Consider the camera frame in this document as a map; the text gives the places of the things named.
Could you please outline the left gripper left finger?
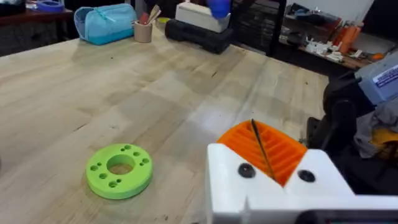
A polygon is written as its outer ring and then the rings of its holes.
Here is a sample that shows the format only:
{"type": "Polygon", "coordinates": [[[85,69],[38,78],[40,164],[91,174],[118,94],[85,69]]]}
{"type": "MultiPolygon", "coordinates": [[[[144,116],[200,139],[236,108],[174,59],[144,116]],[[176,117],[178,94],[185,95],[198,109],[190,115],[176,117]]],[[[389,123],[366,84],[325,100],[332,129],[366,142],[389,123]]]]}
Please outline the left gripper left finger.
{"type": "Polygon", "coordinates": [[[207,223],[281,223],[281,195],[253,119],[208,145],[207,223]]]}

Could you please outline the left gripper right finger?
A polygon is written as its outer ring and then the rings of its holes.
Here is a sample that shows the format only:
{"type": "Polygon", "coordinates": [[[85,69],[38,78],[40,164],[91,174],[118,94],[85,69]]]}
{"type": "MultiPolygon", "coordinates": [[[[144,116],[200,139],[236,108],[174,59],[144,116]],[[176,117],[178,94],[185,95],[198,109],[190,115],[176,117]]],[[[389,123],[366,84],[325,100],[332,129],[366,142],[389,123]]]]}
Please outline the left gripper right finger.
{"type": "Polygon", "coordinates": [[[274,171],[270,177],[261,174],[252,184],[257,192],[272,197],[354,197],[328,155],[319,149],[304,154],[284,186],[276,182],[274,171]]]}

